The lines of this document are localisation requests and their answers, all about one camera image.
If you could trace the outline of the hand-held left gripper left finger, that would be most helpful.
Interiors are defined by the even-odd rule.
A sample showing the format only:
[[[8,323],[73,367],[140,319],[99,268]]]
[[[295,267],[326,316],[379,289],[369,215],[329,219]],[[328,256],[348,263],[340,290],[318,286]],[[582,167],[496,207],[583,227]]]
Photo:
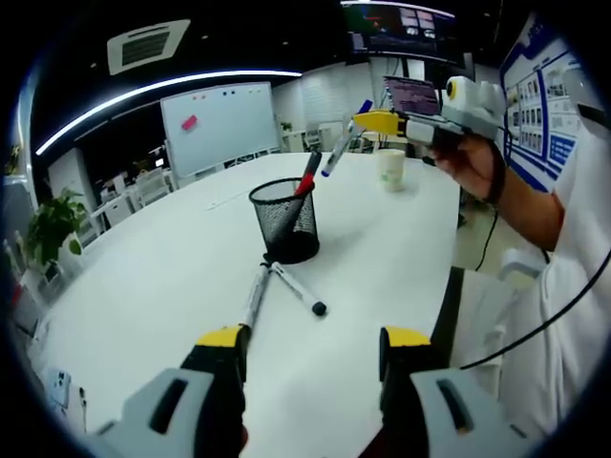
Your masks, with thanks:
[[[238,324],[201,337],[179,367],[162,370],[95,433],[95,456],[238,457],[247,442],[250,335]]]

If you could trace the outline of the person's right hand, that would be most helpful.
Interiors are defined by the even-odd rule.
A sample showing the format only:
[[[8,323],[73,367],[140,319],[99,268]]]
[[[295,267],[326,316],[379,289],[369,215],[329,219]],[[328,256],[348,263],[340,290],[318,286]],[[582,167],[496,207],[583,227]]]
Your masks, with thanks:
[[[506,166],[496,145],[480,135],[430,148],[435,165],[474,197],[496,205],[505,185]]]

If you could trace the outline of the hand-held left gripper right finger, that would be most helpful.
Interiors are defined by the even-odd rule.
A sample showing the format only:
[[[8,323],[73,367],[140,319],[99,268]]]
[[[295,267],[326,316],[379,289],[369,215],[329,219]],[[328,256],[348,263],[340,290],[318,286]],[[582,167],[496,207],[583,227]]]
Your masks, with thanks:
[[[421,333],[380,331],[380,411],[384,457],[525,457],[525,433],[468,372],[444,368]]]

